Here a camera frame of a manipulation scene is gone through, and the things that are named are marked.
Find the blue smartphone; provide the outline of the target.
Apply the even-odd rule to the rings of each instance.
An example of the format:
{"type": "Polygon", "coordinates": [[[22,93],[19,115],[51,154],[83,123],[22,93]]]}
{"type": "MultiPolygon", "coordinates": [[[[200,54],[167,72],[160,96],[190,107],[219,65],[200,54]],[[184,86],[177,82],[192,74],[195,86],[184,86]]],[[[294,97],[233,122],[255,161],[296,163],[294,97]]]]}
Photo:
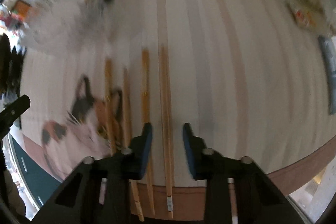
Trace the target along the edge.
{"type": "Polygon", "coordinates": [[[319,47],[325,64],[327,85],[329,91],[329,114],[335,114],[335,45],[330,38],[320,35],[319,47]]]}

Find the wooden chopstick with white label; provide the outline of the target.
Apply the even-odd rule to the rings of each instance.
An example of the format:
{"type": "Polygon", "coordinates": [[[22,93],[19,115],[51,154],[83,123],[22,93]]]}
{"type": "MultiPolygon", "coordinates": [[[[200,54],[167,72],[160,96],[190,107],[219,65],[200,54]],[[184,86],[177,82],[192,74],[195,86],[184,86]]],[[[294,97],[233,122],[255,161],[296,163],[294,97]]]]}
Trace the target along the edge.
{"type": "Polygon", "coordinates": [[[161,127],[165,165],[166,199],[169,219],[173,219],[174,151],[171,118],[169,54],[167,46],[159,48],[159,87],[161,100],[161,127]]]}

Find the clear plastic utensil tray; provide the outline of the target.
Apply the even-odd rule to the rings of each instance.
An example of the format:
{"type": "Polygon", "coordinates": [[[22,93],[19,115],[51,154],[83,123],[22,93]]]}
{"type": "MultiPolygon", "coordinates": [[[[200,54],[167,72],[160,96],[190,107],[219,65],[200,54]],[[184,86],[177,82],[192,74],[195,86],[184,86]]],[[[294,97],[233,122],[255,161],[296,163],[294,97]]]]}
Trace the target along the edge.
{"type": "Polygon", "coordinates": [[[29,12],[21,44],[53,56],[75,53],[103,32],[110,0],[37,0],[29,12]]]}

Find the red white card packet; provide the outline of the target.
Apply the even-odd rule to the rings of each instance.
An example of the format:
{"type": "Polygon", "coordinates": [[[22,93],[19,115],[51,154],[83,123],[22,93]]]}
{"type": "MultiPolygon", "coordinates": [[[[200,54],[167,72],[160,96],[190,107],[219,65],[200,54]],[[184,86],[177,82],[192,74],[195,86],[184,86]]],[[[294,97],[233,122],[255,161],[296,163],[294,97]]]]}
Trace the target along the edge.
{"type": "Polygon", "coordinates": [[[314,20],[312,13],[309,10],[304,9],[303,7],[300,7],[295,3],[288,3],[288,7],[298,26],[311,30],[316,28],[317,24],[314,20]]]}

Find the thin wooden chopstick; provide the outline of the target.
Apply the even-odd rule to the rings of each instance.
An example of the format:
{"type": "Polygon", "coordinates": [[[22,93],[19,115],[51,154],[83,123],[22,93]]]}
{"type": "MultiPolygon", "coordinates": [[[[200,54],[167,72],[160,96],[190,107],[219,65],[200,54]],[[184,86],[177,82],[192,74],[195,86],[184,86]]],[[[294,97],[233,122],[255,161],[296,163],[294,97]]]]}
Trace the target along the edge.
{"type": "Polygon", "coordinates": [[[113,155],[116,152],[117,148],[113,132],[114,118],[113,118],[113,106],[111,96],[113,77],[112,77],[112,60],[110,58],[107,58],[105,61],[104,72],[105,72],[105,100],[106,100],[106,130],[110,142],[111,154],[113,155]]]}

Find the wooden chopstick with worn tip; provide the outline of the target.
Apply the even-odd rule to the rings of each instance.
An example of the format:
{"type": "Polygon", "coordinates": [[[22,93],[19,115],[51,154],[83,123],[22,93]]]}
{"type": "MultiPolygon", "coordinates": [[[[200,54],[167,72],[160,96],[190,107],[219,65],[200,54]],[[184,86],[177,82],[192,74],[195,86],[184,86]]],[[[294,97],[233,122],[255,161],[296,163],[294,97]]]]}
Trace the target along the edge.
{"type": "MultiPolygon", "coordinates": [[[[123,146],[126,148],[130,145],[132,139],[131,110],[130,110],[130,89],[129,75],[127,68],[123,69],[123,86],[122,86],[122,122],[123,122],[123,146]]],[[[144,221],[141,202],[139,199],[138,185],[136,180],[130,180],[131,192],[134,198],[135,208],[140,221],[144,221]]]]}

